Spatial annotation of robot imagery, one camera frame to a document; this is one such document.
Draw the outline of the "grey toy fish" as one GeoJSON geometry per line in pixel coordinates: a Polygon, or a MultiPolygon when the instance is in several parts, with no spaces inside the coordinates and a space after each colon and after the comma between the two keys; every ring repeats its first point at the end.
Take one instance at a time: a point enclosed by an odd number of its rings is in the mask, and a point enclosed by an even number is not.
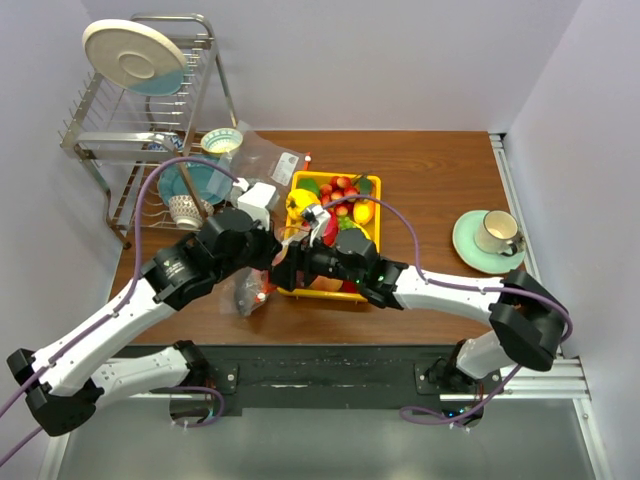
{"type": "Polygon", "coordinates": [[[243,317],[252,314],[261,304],[261,283],[253,277],[236,281],[233,292],[233,304],[237,313],[243,317]]]}

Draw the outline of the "orange zip top bag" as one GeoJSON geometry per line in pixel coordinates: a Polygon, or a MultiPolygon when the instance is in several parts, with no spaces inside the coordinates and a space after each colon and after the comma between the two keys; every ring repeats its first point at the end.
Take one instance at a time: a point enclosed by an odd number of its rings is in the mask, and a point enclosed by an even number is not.
{"type": "Polygon", "coordinates": [[[310,236],[308,226],[285,228],[282,238],[257,223],[231,228],[221,235],[232,279],[230,303],[238,315],[248,317],[278,288],[293,291],[304,279],[301,249],[310,236]]]}

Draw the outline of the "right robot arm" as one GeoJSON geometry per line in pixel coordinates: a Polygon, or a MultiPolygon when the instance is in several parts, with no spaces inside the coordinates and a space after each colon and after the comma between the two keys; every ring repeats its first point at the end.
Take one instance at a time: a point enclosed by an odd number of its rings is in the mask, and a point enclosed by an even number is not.
{"type": "Polygon", "coordinates": [[[569,332],[566,310],[524,271],[486,279],[436,274],[380,255],[356,230],[339,233],[331,246],[296,234],[285,240],[270,272],[287,291],[319,276],[353,283],[378,308],[434,310],[488,325],[490,332],[459,341],[448,359],[425,371],[429,382],[459,393],[511,365],[550,371],[569,332]]]}

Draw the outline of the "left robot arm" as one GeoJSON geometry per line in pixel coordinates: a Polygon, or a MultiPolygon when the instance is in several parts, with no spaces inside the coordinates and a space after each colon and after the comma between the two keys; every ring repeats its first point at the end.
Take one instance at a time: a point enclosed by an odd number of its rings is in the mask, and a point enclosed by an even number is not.
{"type": "Polygon", "coordinates": [[[130,395],[173,387],[200,390],[210,366],[191,341],[123,363],[114,356],[237,271],[269,269],[280,249],[266,209],[228,207],[200,231],[159,250],[146,263],[137,262],[127,286],[72,332],[37,351],[18,349],[8,357],[36,422],[55,437],[130,395]]]}

